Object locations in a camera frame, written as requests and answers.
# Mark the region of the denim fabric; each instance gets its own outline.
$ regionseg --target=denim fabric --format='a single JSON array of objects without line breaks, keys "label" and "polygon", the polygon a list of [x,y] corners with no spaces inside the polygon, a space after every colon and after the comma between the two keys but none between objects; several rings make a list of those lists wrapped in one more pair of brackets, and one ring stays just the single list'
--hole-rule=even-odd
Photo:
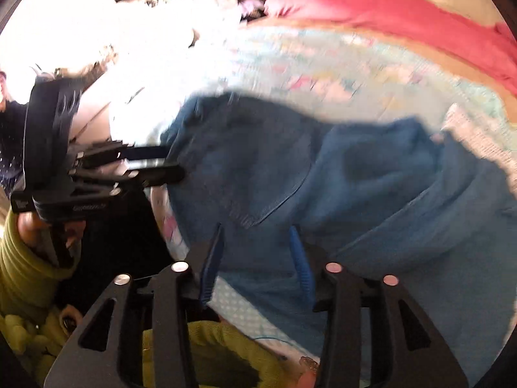
[{"label": "denim fabric", "polygon": [[187,178],[169,187],[189,245],[225,228],[221,276],[315,355],[289,227],[360,276],[400,277],[471,384],[500,351],[517,283],[517,202],[505,174],[414,119],[325,124],[235,93],[188,100],[166,133]]}]

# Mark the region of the person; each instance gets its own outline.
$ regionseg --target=person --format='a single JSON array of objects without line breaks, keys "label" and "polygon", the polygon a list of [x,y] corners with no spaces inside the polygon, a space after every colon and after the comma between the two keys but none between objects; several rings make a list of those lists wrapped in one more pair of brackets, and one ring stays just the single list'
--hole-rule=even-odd
[{"label": "person", "polygon": [[7,74],[0,70],[0,186],[7,197],[23,173],[23,135],[27,105],[14,101]]}]

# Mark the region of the logo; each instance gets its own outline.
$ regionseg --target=logo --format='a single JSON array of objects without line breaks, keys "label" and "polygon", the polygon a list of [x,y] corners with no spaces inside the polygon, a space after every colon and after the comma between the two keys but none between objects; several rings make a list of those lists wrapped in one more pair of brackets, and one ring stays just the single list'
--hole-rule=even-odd
[{"label": "logo", "polygon": [[74,206],[73,211],[85,211],[85,210],[102,210],[106,207],[106,204],[85,204],[83,206]]},{"label": "logo", "polygon": [[16,205],[18,206],[18,208],[25,208],[28,206],[28,201],[24,201],[24,200],[21,200],[21,199],[17,199],[16,200]]}]

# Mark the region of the jeans pocket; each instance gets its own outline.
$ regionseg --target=jeans pocket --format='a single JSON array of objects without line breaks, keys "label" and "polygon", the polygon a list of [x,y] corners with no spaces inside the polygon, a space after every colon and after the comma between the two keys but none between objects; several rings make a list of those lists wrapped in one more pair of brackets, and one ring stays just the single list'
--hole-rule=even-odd
[{"label": "jeans pocket", "polygon": [[305,180],[311,168],[307,125],[307,117],[287,107],[238,97],[219,107],[178,160],[196,188],[249,228]]}]

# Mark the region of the dark shirt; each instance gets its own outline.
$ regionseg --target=dark shirt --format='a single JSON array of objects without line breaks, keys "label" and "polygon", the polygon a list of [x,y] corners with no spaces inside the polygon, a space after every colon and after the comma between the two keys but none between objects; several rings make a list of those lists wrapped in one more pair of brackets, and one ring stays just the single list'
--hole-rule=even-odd
[{"label": "dark shirt", "polygon": [[6,102],[0,112],[0,185],[7,196],[23,174],[23,135],[27,105]]}]

